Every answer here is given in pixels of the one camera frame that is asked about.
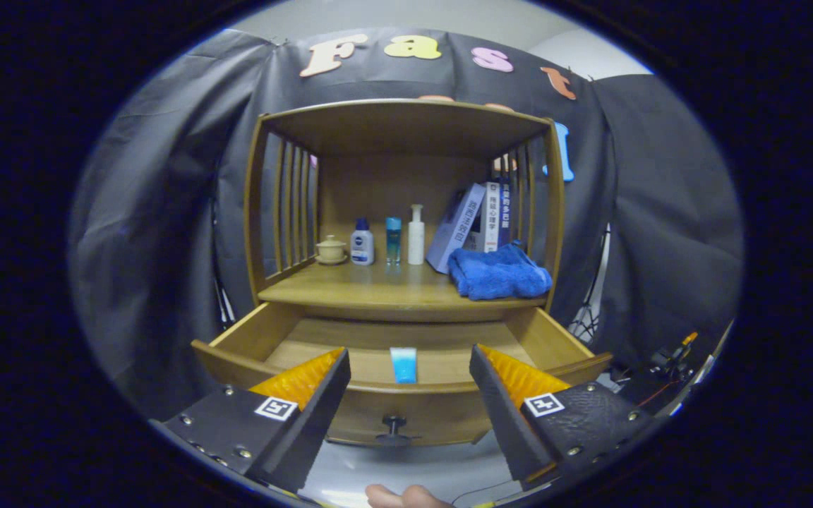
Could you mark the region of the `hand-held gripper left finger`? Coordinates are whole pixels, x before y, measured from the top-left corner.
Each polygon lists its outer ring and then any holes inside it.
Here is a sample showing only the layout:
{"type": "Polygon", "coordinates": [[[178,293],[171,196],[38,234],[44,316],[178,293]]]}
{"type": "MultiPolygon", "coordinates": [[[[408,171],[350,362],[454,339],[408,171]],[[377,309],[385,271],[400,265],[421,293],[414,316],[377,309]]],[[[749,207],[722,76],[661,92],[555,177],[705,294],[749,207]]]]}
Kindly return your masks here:
{"type": "Polygon", "coordinates": [[[350,380],[349,352],[339,347],[251,387],[226,384],[149,424],[201,459],[294,495],[350,380]]]}

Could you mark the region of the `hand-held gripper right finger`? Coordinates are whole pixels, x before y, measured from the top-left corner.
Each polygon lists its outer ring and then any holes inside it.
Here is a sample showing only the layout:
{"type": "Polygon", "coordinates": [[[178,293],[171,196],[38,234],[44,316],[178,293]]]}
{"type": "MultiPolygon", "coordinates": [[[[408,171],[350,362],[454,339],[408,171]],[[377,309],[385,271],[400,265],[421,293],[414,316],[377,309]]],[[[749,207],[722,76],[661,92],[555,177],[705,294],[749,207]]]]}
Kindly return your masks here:
{"type": "Polygon", "coordinates": [[[470,373],[510,475],[526,491],[587,479],[656,425],[600,383],[572,386],[485,345],[472,347],[470,373]]]}

